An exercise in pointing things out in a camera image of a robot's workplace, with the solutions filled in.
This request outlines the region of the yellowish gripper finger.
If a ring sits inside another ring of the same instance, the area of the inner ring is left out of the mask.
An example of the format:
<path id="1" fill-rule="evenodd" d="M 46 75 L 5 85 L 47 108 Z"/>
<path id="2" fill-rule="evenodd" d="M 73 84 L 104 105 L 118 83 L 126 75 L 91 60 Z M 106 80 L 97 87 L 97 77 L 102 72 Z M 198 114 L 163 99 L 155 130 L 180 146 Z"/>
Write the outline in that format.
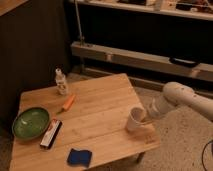
<path id="1" fill-rule="evenodd" d="M 151 124 L 154 120 L 147 120 L 141 123 L 141 125 L 147 125 L 147 124 Z"/>

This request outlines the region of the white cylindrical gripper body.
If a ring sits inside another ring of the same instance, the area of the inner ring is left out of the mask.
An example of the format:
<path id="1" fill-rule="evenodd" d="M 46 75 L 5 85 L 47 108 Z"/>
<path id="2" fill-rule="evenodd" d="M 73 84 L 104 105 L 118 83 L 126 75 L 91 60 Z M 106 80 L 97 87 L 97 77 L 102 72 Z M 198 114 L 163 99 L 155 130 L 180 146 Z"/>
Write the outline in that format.
<path id="1" fill-rule="evenodd" d="M 156 97 L 148 105 L 147 112 L 152 119 L 160 119 L 174 109 L 174 103 L 163 95 Z"/>

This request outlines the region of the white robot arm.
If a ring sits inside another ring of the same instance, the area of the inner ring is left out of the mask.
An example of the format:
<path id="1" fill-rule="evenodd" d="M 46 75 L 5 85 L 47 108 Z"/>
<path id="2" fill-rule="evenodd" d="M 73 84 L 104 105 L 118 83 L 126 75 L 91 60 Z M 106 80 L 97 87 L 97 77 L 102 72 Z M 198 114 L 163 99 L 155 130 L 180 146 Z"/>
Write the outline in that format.
<path id="1" fill-rule="evenodd" d="M 169 112 L 181 106 L 188 106 L 213 122 L 213 99 L 197 94 L 191 87 L 178 82 L 168 82 L 163 86 L 159 97 L 152 100 L 144 110 L 144 124 L 165 117 Z"/>

